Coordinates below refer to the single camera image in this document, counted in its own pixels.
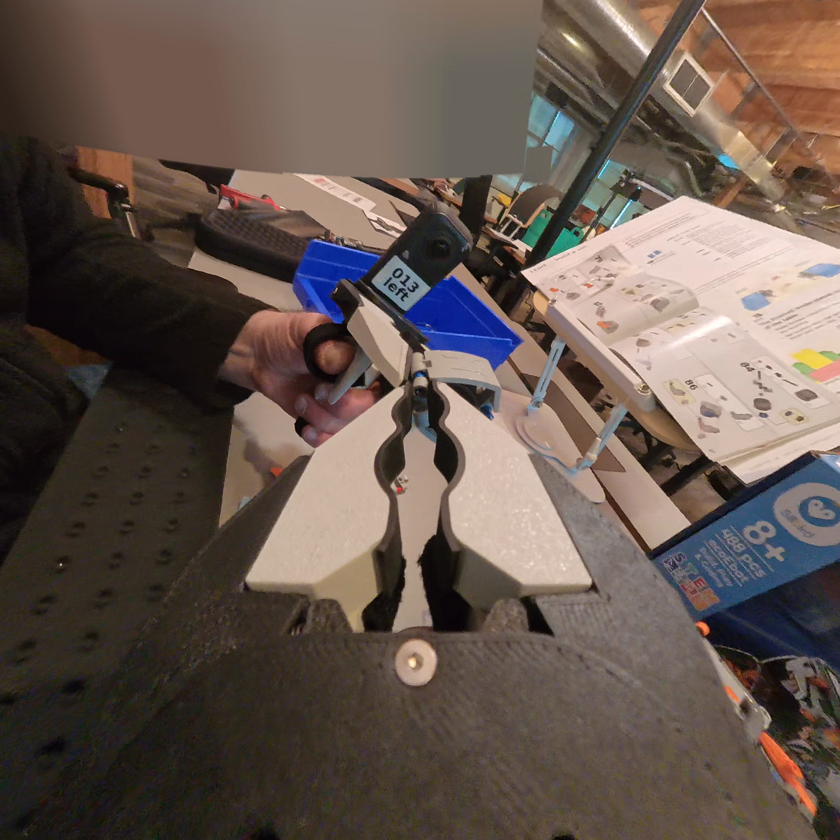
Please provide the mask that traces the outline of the silver air duct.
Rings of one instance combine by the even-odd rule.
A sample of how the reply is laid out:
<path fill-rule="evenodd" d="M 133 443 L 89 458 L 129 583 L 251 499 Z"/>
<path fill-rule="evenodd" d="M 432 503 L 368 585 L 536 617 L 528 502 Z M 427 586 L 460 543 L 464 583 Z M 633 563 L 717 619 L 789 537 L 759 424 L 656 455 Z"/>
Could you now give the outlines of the silver air duct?
<path fill-rule="evenodd" d="M 631 77 L 640 74 L 659 35 L 629 2 L 553 2 L 566 13 L 607 56 Z M 752 184 L 773 200 L 784 193 L 774 164 L 740 129 L 722 99 L 727 74 L 714 77 L 681 46 L 673 48 L 649 94 L 690 135 L 734 164 Z"/>

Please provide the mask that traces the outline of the blue robot kit box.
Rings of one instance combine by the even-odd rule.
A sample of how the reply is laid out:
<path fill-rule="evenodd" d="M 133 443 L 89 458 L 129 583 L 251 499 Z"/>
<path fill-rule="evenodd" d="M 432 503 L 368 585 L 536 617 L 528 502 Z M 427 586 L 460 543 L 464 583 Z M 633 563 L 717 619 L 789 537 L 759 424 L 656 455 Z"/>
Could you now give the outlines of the blue robot kit box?
<path fill-rule="evenodd" d="M 837 565 L 838 454 L 796 458 L 649 558 L 696 618 Z"/>

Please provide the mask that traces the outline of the black perforated mat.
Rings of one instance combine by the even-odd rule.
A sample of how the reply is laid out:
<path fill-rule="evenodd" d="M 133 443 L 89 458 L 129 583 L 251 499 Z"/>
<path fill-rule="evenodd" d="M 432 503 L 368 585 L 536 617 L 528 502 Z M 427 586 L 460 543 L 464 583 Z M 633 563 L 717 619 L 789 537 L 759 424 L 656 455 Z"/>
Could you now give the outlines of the black perforated mat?
<path fill-rule="evenodd" d="M 81 419 L 2 565 L 2 838 L 179 784 L 164 823 L 305 826 L 270 726 L 309 604 L 245 577 L 310 455 L 218 530 L 232 416 L 114 369 Z"/>

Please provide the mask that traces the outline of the blue plastic bin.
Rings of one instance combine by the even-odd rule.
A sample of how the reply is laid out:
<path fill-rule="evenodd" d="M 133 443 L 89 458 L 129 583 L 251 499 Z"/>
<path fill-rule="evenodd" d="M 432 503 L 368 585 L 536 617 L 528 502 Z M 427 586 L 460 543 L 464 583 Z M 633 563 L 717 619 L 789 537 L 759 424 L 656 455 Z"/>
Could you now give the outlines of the blue plastic bin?
<path fill-rule="evenodd" d="M 333 290 L 342 279 L 362 278 L 378 258 L 377 254 L 315 239 L 297 268 L 292 289 L 306 311 L 340 323 L 343 314 L 331 299 Z M 480 356 L 493 369 L 523 342 L 508 320 L 496 315 L 454 276 L 432 289 L 406 318 L 427 336 L 430 349 Z"/>

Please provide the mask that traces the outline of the person's left forearm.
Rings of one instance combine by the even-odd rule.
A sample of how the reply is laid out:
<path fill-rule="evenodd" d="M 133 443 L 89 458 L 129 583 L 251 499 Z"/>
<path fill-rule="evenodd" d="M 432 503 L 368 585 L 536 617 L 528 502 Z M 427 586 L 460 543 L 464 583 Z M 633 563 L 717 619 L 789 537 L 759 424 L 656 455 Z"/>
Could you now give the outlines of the person's left forearm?
<path fill-rule="evenodd" d="M 95 217 L 50 147 L 1 140 L 2 348 L 11 364 L 59 390 L 30 325 L 226 408 L 251 390 L 218 374 L 247 321 L 268 306 L 230 282 L 175 266 Z"/>

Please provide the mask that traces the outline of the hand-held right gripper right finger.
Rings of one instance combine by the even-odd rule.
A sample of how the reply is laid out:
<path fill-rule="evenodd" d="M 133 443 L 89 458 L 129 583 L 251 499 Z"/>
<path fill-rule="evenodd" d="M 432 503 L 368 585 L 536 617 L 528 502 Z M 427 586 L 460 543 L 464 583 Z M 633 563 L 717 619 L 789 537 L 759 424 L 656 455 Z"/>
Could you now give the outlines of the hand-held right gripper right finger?
<path fill-rule="evenodd" d="M 506 599 L 578 595 L 593 588 L 550 495 L 561 473 L 521 441 L 524 395 L 503 392 L 494 419 L 453 387 L 430 387 L 434 466 L 445 478 L 436 533 L 419 564 L 431 617 L 488 613 Z"/>

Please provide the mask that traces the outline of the instruction booklet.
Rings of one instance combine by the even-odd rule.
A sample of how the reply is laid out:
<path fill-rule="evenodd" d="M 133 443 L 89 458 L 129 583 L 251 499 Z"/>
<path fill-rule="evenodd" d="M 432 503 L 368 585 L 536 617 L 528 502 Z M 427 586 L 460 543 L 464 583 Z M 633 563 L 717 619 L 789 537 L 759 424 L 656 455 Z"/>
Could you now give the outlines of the instruction booklet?
<path fill-rule="evenodd" d="M 742 481 L 838 450 L 837 247 L 682 196 L 523 275 Z"/>

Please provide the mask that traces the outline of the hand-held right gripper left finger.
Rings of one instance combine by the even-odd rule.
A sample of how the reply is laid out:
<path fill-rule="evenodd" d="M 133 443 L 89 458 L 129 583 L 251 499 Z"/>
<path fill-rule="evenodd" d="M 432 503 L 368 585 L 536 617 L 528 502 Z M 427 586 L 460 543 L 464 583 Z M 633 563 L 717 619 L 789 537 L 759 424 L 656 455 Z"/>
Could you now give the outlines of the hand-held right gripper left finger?
<path fill-rule="evenodd" d="M 245 582 L 256 592 L 333 600 L 362 617 L 392 594 L 403 567 L 394 481 L 411 426 L 406 392 L 390 392 L 310 456 Z"/>

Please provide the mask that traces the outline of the black mesh bag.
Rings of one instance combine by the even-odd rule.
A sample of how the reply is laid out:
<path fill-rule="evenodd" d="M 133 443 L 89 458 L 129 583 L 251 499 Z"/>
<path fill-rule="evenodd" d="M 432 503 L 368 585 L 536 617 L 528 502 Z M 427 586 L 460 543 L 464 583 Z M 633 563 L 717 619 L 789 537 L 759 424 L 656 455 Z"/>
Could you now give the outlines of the black mesh bag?
<path fill-rule="evenodd" d="M 329 229 L 307 213 L 263 203 L 213 210 L 195 228 L 195 245 L 205 254 L 286 283 L 310 243 L 329 238 Z"/>

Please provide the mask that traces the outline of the white book stand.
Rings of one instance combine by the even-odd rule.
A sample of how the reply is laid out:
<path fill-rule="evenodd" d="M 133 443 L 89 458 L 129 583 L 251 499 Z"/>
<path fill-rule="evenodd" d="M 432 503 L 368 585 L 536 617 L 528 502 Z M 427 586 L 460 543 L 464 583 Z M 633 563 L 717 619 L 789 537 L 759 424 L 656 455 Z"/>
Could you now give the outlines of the white book stand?
<path fill-rule="evenodd" d="M 634 407 L 644 413 L 652 412 L 656 405 L 655 395 L 639 375 L 596 338 L 558 298 L 549 299 L 543 316 L 554 331 L 555 338 L 533 390 L 531 402 L 523 414 L 516 418 L 516 429 L 526 446 L 556 462 L 569 476 L 577 476 L 593 467 L 628 409 Z M 601 432 L 578 458 L 567 455 L 560 446 L 561 437 L 555 433 L 557 425 L 550 420 L 547 406 L 549 385 L 562 352 L 567 348 L 582 357 L 583 364 L 608 386 L 609 393 L 615 399 Z"/>

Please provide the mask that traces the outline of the grey toy wheel frame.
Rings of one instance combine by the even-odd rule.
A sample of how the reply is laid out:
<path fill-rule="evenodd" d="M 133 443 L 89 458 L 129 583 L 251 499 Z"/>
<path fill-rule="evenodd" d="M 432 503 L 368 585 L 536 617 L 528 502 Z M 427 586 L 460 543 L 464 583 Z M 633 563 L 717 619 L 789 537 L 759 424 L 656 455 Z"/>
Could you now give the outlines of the grey toy wheel frame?
<path fill-rule="evenodd" d="M 469 353 L 421 350 L 409 355 L 407 383 L 411 386 L 413 427 L 436 442 L 435 427 L 429 423 L 428 388 L 433 382 L 448 384 L 470 405 L 493 420 L 501 405 L 501 386 L 488 360 Z"/>

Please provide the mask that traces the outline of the black toy box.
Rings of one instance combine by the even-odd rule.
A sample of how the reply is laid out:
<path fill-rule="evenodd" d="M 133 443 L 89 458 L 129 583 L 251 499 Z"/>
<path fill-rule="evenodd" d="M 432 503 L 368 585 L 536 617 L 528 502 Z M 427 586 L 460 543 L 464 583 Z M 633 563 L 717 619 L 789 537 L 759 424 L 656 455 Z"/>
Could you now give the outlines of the black toy box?
<path fill-rule="evenodd" d="M 770 714 L 802 773 L 820 838 L 839 835 L 839 576 L 832 566 L 702 619 L 710 641 Z"/>

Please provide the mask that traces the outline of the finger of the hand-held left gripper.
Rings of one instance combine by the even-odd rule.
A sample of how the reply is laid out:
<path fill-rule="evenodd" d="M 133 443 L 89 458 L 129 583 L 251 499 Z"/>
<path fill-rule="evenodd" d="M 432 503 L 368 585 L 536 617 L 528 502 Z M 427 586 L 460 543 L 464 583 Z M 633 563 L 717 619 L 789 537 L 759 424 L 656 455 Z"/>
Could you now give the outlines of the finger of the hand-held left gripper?
<path fill-rule="evenodd" d="M 365 339 L 369 359 L 365 383 L 382 379 L 393 388 L 403 386 L 411 372 L 413 356 L 424 351 L 427 336 L 398 310 L 365 307 Z"/>

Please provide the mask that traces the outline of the black metal pole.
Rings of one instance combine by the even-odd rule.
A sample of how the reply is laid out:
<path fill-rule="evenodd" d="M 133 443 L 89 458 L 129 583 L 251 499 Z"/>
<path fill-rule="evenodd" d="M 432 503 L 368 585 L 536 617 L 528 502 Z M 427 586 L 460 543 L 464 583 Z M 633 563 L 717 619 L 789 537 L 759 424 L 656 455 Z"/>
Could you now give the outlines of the black metal pole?
<path fill-rule="evenodd" d="M 636 116 L 662 69 L 673 55 L 687 30 L 704 7 L 704 1 L 681 1 L 672 13 L 663 33 L 649 51 L 645 62 L 633 80 L 624 99 L 614 111 L 596 145 L 583 162 L 580 170 L 563 196 L 556 212 L 529 252 L 523 268 L 531 268 L 544 261 L 560 236 L 573 211 L 586 195 L 627 125 Z"/>

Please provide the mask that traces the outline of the person's left hand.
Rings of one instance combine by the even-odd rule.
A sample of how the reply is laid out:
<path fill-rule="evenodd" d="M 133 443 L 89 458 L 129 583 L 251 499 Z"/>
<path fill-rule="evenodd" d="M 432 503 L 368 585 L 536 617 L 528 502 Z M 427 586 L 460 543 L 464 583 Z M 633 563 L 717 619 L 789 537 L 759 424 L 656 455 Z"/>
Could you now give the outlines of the person's left hand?
<path fill-rule="evenodd" d="M 261 393 L 295 417 L 299 435 L 314 448 L 382 398 L 380 383 L 375 382 L 329 402 L 332 385 L 308 371 L 303 354 L 306 336 L 323 323 L 330 319 L 318 313 L 260 311 L 247 321 L 218 374 L 228 383 Z"/>

